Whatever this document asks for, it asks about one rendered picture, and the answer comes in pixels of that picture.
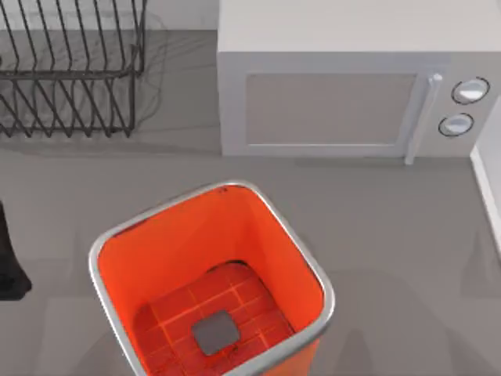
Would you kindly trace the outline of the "small microwave knob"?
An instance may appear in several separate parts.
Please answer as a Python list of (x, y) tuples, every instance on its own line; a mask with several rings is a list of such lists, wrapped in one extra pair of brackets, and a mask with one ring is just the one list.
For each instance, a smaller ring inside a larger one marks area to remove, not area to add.
[(444, 117), (438, 125), (438, 131), (445, 137), (453, 138), (467, 134), (473, 126), (474, 119), (469, 114), (460, 113)]

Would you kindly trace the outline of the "pale microwave oven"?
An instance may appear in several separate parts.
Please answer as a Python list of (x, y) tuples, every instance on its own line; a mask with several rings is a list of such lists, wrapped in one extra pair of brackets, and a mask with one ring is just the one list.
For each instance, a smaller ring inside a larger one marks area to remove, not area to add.
[[(429, 52), (449, 57), (418, 157), (468, 157), (501, 97), (501, 0), (221, 0), (221, 52)], [(461, 81), (484, 78), (490, 91), (459, 105)], [(459, 137), (438, 131), (466, 113)]]

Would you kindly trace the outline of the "orange bin with metal rim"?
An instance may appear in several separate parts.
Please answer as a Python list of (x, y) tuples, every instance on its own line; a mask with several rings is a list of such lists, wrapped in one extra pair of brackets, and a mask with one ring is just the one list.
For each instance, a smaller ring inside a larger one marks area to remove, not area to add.
[[(254, 185), (204, 186), (107, 230), (89, 274), (135, 376), (308, 376), (329, 277)], [(191, 327), (227, 311), (240, 340), (205, 356)]]

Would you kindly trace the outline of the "microwave oven door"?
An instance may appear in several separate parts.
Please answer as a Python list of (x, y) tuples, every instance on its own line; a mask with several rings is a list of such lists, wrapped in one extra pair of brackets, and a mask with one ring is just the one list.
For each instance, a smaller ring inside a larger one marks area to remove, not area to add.
[(223, 153), (404, 157), (449, 61), (429, 52), (221, 52)]

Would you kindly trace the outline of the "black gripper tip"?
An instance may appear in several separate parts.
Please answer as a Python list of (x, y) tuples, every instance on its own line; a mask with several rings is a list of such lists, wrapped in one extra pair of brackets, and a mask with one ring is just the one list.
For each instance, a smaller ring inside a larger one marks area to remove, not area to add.
[(19, 301), (31, 289), (31, 280), (13, 250), (4, 207), (0, 201), (0, 302)]

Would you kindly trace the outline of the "large microwave knob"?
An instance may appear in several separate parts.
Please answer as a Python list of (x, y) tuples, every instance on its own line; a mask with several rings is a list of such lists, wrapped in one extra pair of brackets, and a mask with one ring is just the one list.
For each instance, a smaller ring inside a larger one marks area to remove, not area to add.
[(469, 105), (482, 100), (490, 91), (490, 84), (484, 78), (472, 78), (458, 82), (452, 89), (451, 97), (459, 105)]

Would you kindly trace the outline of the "grey square pad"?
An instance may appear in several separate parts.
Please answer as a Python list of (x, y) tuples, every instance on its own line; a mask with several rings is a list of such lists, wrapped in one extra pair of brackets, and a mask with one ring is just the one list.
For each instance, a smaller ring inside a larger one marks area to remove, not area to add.
[(236, 323), (225, 310), (217, 311), (197, 321), (191, 327), (191, 332), (196, 344), (205, 356), (213, 356), (236, 344), (241, 337)]

